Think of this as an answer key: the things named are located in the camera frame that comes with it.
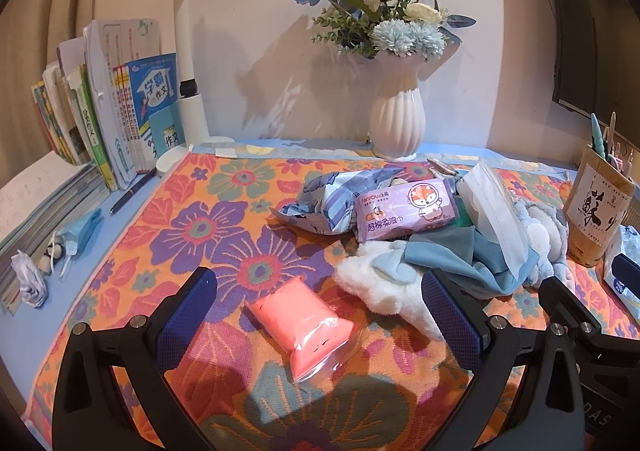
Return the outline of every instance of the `bamboo pen holder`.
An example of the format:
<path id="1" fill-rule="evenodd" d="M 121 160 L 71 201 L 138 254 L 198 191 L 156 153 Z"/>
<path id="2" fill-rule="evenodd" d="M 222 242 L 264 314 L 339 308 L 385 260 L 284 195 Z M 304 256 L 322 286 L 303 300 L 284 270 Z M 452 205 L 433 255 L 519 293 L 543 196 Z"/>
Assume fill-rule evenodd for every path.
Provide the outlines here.
<path id="1" fill-rule="evenodd" d="M 620 226 L 636 186 L 591 147 L 582 152 L 580 170 L 564 204 L 569 224 L 567 255 L 593 267 Z"/>

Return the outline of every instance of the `white ribbed vase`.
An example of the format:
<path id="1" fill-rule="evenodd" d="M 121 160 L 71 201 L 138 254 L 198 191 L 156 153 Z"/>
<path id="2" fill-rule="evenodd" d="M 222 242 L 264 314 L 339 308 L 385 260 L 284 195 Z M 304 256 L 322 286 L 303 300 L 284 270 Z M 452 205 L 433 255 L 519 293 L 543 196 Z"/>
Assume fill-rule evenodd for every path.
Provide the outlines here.
<path id="1" fill-rule="evenodd" d="M 394 162 L 414 160 L 426 127 L 417 76 L 424 57 L 380 53 L 376 59 L 383 81 L 369 121 L 373 153 Z"/>

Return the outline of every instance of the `metal bolt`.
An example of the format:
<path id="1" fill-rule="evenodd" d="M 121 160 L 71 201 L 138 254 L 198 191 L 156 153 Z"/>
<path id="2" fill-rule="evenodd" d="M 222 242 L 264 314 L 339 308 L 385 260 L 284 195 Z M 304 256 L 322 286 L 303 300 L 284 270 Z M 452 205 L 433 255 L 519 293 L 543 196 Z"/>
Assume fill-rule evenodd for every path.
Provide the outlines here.
<path id="1" fill-rule="evenodd" d="M 138 314 L 137 316 L 133 316 L 130 320 L 129 320 L 129 325 L 132 326 L 133 328 L 140 328 L 143 327 L 146 323 L 146 316 L 143 316 L 142 314 Z"/>
<path id="2" fill-rule="evenodd" d="M 71 329 L 71 332 L 74 335 L 79 336 L 82 333 L 84 333 L 85 330 L 86 330 L 86 323 L 76 323 L 74 327 Z"/>
<path id="3" fill-rule="evenodd" d="M 556 334 L 557 336 L 563 336 L 564 335 L 564 327 L 558 323 L 551 323 L 551 332 L 553 332 L 554 334 Z"/>
<path id="4" fill-rule="evenodd" d="M 502 316 L 491 316 L 489 323 L 491 323 L 492 327 L 497 328 L 498 330 L 504 330 L 508 325 L 508 321 Z"/>

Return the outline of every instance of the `beige curtain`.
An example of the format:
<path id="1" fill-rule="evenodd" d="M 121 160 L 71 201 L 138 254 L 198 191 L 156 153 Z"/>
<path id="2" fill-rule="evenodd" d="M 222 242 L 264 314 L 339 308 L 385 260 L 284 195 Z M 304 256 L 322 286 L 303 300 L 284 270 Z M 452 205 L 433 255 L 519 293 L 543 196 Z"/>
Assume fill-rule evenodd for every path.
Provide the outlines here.
<path id="1" fill-rule="evenodd" d="M 31 85 L 93 17 L 94 0 L 9 0 L 0 14 L 0 187 L 50 150 Z"/>

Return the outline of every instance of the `floral tablecloth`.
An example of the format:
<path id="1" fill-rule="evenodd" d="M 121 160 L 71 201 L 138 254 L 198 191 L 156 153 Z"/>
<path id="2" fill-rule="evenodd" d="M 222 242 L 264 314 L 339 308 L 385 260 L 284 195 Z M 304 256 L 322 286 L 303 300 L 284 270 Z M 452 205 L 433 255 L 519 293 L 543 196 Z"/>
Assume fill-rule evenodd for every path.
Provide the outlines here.
<path id="1" fill-rule="evenodd" d="M 419 450 L 463 393 L 469 375 L 446 344 L 429 341 L 399 317 L 370 313 L 332 280 L 334 265 L 355 249 L 353 237 L 321 237 L 278 224 L 270 207 L 293 202 L 302 183 L 327 171 L 380 167 L 371 160 L 225 160 L 188 154 L 114 245 L 71 309 L 36 378 L 25 419 L 50 442 L 56 378 L 69 331 L 123 326 L 151 314 L 198 265 L 218 277 L 218 299 L 176 370 L 166 375 L 178 398 L 221 450 Z M 420 180 L 428 163 L 399 176 Z M 554 177 L 498 170 L 517 195 L 561 206 L 570 184 Z M 571 264 L 577 293 L 607 333 L 638 337 L 624 307 L 595 270 Z M 289 383 L 287 356 L 243 311 L 246 299 L 296 275 L 342 317 L 367 327 L 361 352 L 320 388 Z M 535 293 L 494 299 L 487 313 L 543 329 Z M 512 373 L 483 438 L 500 428 L 520 380 Z M 116 370 L 140 432 L 156 440 L 123 370 Z"/>

